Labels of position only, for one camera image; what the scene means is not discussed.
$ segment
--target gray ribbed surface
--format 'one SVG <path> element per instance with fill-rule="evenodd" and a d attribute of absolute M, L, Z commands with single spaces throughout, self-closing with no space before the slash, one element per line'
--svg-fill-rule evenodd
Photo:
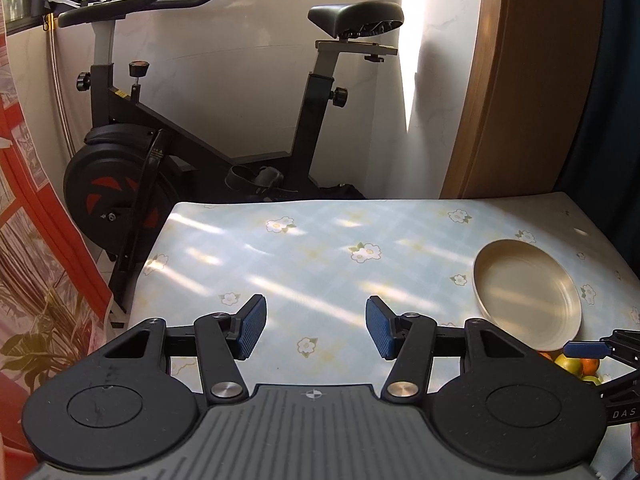
<path fill-rule="evenodd" d="M 320 391 L 311 399 L 307 393 Z M 368 386 L 260 386 L 255 397 L 207 413 L 195 434 L 157 462 L 113 480 L 506 480 L 450 453 L 413 408 L 377 400 Z M 31 480 L 78 480 L 49 465 Z M 539 476 L 593 480 L 587 467 Z"/>

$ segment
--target seat post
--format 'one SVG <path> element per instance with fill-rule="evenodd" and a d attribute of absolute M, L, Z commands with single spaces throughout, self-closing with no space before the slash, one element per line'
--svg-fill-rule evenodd
<path fill-rule="evenodd" d="M 368 56 L 396 56 L 398 54 L 398 50 L 391 46 L 347 40 L 316 41 L 316 49 L 318 50 L 316 65 L 306 80 L 284 187 L 289 184 L 295 186 L 309 175 L 326 106 L 329 99 L 332 98 L 334 71 L 340 53 L 351 52 Z"/>
<path fill-rule="evenodd" d="M 94 64 L 91 66 L 91 117 L 93 127 L 110 124 L 109 94 L 113 86 L 113 38 L 116 21 L 94 22 Z"/>

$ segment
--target metal plate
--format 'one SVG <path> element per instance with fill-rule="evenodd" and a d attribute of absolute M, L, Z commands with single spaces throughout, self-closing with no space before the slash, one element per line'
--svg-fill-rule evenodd
<path fill-rule="evenodd" d="M 496 240 L 474 262 L 473 285 L 482 314 L 540 351 L 562 348 L 580 328 L 574 282 L 545 251 L 519 240 Z"/>
<path fill-rule="evenodd" d="M 461 459 L 418 410 L 381 402 L 369 386 L 259 386 L 251 399 L 207 412 L 169 453 L 110 474 L 44 463 L 28 480 L 595 480 L 579 465 L 522 475 Z"/>

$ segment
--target metal hose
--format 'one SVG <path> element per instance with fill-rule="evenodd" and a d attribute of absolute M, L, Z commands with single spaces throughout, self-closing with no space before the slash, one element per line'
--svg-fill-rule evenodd
<path fill-rule="evenodd" d="M 76 154 L 76 147 L 69 129 L 69 121 L 66 118 L 65 103 L 62 98 L 62 88 L 60 87 L 60 72 L 58 70 L 58 56 L 56 54 L 56 22 L 53 14 L 47 14 L 47 47 L 49 50 L 49 66 L 51 70 L 51 78 L 53 81 L 54 95 L 56 97 L 56 108 L 58 109 L 58 118 L 62 126 L 62 133 L 65 137 L 66 150 L 69 159 Z"/>

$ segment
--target pedal strap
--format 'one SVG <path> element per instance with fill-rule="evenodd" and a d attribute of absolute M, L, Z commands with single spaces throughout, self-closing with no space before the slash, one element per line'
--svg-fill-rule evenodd
<path fill-rule="evenodd" d="M 276 168 L 265 166 L 255 174 L 246 166 L 232 166 L 226 174 L 227 187 L 246 195 L 261 195 L 277 188 L 284 180 Z"/>

